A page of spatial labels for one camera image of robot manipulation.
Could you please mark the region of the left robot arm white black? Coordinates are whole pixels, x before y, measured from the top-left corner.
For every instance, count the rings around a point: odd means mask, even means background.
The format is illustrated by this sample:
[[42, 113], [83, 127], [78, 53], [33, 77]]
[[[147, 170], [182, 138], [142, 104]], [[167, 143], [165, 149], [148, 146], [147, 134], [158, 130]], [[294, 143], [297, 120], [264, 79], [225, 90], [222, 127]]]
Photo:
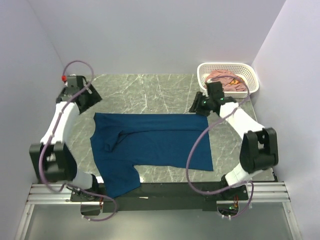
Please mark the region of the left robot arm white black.
[[29, 148], [29, 155], [37, 179], [50, 190], [52, 183], [74, 188], [88, 201], [96, 200], [100, 188], [95, 175], [78, 169], [67, 140], [75, 119], [101, 101], [101, 96], [91, 84], [80, 88], [71, 84], [62, 89], [55, 101], [51, 123], [39, 143]]

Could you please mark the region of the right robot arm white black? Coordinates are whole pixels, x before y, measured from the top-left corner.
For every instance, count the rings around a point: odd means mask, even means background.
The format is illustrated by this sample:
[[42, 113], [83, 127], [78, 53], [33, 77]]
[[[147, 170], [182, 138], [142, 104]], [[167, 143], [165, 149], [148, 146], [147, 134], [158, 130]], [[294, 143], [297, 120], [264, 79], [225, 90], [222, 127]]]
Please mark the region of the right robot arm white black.
[[242, 139], [239, 163], [221, 178], [222, 185], [219, 187], [219, 193], [226, 200], [232, 199], [237, 194], [237, 187], [279, 163], [276, 130], [272, 127], [264, 127], [241, 108], [241, 105], [247, 100], [244, 98], [238, 102], [231, 96], [224, 96], [224, 93], [205, 96], [198, 91], [189, 109], [190, 113], [205, 117], [213, 112], [220, 119], [208, 126], [195, 141], [187, 159], [186, 170], [189, 169], [192, 155], [201, 139], [215, 125], [226, 121]]

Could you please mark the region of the blue printed t-shirt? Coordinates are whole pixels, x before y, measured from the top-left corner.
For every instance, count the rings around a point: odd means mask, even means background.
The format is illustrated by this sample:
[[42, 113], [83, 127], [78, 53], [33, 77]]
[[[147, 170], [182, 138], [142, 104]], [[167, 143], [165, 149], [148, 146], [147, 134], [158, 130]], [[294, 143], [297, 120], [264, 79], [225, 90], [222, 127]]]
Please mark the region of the blue printed t-shirt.
[[96, 113], [90, 138], [94, 162], [111, 198], [140, 187], [136, 166], [185, 168], [209, 124], [197, 114]]

